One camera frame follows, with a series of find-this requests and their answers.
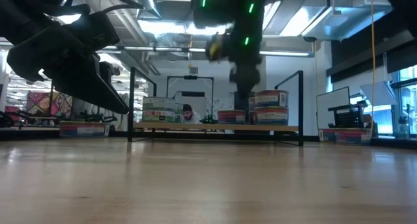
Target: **yellow cable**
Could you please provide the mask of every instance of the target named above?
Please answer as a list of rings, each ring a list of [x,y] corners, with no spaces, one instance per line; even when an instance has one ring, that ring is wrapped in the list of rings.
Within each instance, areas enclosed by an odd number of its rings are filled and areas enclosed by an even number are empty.
[[[372,63],[373,63],[373,71],[372,71],[372,118],[371,118],[371,135],[373,133],[373,106],[374,106],[374,99],[375,99],[375,70],[377,69],[376,63],[376,55],[375,55],[375,22],[373,18],[373,0],[371,0],[371,30],[372,30]]]

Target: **wooden shelf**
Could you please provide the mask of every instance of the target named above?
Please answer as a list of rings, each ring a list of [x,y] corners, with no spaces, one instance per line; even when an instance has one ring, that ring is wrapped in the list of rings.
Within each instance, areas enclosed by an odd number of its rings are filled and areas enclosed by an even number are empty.
[[[134,128],[156,128],[156,129],[187,129],[187,130],[252,130],[252,131],[281,131],[295,132],[298,126],[276,126],[276,125],[239,125],[239,124],[179,124],[179,123],[134,123]]]

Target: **person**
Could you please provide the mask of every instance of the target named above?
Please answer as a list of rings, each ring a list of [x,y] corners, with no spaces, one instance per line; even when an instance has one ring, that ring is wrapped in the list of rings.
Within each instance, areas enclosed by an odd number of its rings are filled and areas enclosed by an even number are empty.
[[[184,123],[186,124],[201,124],[201,117],[198,113],[193,111],[190,104],[184,104],[182,107],[182,115],[184,116]]]

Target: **black panel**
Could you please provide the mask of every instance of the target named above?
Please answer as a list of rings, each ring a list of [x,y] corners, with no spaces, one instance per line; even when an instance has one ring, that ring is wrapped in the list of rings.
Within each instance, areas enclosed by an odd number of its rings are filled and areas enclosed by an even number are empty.
[[[195,91],[182,91],[181,96],[185,97],[204,97],[204,92],[195,92]]]
[[[407,31],[401,16],[395,11],[375,22],[376,65],[382,66],[383,53],[387,52],[388,72],[417,64],[415,40]],[[332,41],[333,67],[326,71],[332,83],[355,76],[373,68],[371,26],[354,36]]]
[[[405,22],[395,12],[390,12],[375,22],[375,44],[387,41],[400,32],[407,30]],[[362,29],[354,36],[339,41],[332,41],[333,66],[345,62],[360,53],[371,49],[371,26]]]
[[[417,43],[416,41],[387,54],[388,73],[396,72],[417,64]]]

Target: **cardboard box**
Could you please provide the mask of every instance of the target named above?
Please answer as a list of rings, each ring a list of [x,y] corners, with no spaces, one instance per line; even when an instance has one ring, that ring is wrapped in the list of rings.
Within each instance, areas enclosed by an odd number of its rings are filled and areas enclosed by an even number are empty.
[[[60,122],[61,137],[107,137],[110,124],[99,122]]]
[[[320,141],[347,144],[369,144],[371,129],[335,128],[320,129]]]

